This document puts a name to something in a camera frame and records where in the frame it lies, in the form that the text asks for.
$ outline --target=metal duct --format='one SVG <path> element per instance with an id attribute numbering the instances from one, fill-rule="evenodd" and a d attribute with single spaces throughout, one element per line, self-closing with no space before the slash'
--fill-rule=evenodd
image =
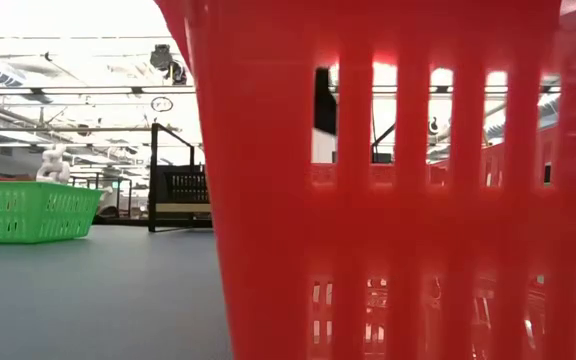
<path id="1" fill-rule="evenodd" d="M 10 129 L 10 128 L 24 128 L 24 129 L 28 129 L 28 132 L 32 132 L 32 128 L 31 127 L 23 127 L 23 126 L 19 126 L 18 124 L 15 123 L 19 123 L 19 122 L 23 122 L 26 125 L 32 125 L 33 127 L 42 127 L 45 128 L 47 126 L 44 126 L 42 124 L 40 124 L 38 121 L 27 118 L 25 116 L 21 116 L 18 114 L 15 114 L 13 112 L 4 110 L 0 108 L 0 128 L 2 130 L 5 129 Z M 47 137 L 47 136 L 41 136 L 41 135 L 36 135 L 37 137 L 40 137 L 42 139 L 45 139 L 47 142 L 54 142 L 54 141 L 59 141 L 65 144 L 71 144 L 72 140 L 64 135 L 60 135 L 60 134 L 51 134 L 51 137 Z M 108 154 L 106 154 L 103 151 L 95 151 L 94 149 L 86 149 L 86 148 L 71 148 L 68 150 L 68 152 L 72 153 L 73 155 L 103 155 L 103 156 L 108 156 Z M 123 159 L 116 156 L 116 155 L 110 155 L 108 156 L 110 159 L 114 160 L 114 161 L 122 161 Z"/>

